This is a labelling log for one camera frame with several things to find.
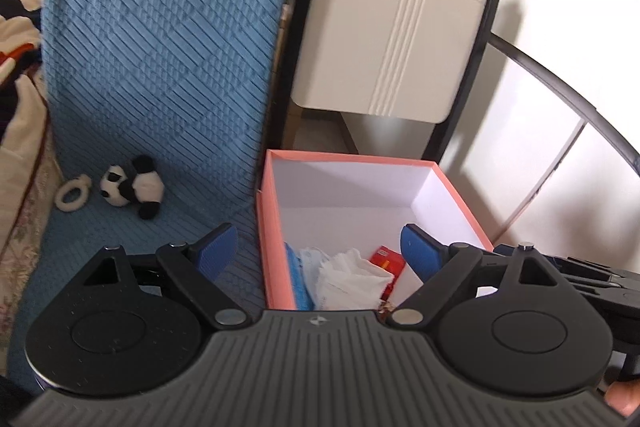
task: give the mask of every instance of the ribbed gray surface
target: ribbed gray surface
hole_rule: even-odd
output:
[[[151,393],[95,401],[47,391],[12,425],[622,425],[588,392],[539,402],[484,393],[450,374],[423,335],[384,327],[372,312],[320,315],[327,321],[264,312],[251,328],[214,335],[197,363]]]

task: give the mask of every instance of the white ring toy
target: white ring toy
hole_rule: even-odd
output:
[[[80,195],[75,200],[65,203],[65,196],[76,188],[80,190]],[[58,189],[56,192],[56,206],[63,212],[73,212],[78,208],[82,208],[86,200],[89,199],[90,188],[91,178],[86,174],[80,174],[78,178],[69,180]]]

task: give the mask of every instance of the crosshair logo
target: crosshair logo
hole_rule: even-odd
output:
[[[312,323],[316,327],[322,326],[324,323],[329,322],[329,319],[321,317],[320,315],[316,315],[312,319],[309,319],[309,322]]]

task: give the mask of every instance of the panda plush toy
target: panda plush toy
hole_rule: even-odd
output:
[[[151,157],[142,155],[131,161],[136,175],[128,178],[124,169],[112,165],[100,180],[100,194],[113,206],[139,203],[138,215],[152,219],[160,211],[164,184]]]

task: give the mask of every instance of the pink box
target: pink box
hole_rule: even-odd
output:
[[[434,162],[269,150],[256,204],[270,309],[296,309],[285,241],[329,254],[357,248],[368,258],[380,245],[399,252],[402,227],[416,223],[445,245],[493,248]],[[398,305],[420,285],[406,266],[390,302]]]

